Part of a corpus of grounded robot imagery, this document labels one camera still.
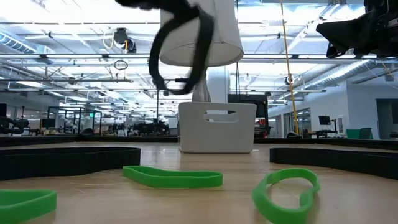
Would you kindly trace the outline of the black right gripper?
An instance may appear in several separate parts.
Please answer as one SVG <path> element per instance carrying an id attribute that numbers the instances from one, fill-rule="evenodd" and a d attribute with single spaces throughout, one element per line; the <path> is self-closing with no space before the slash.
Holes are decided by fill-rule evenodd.
<path id="1" fill-rule="evenodd" d="M 345 55 L 350 49 L 377 58 L 397 58 L 397 0 L 364 0 L 362 16 L 317 25 L 328 41 L 327 58 Z"/>

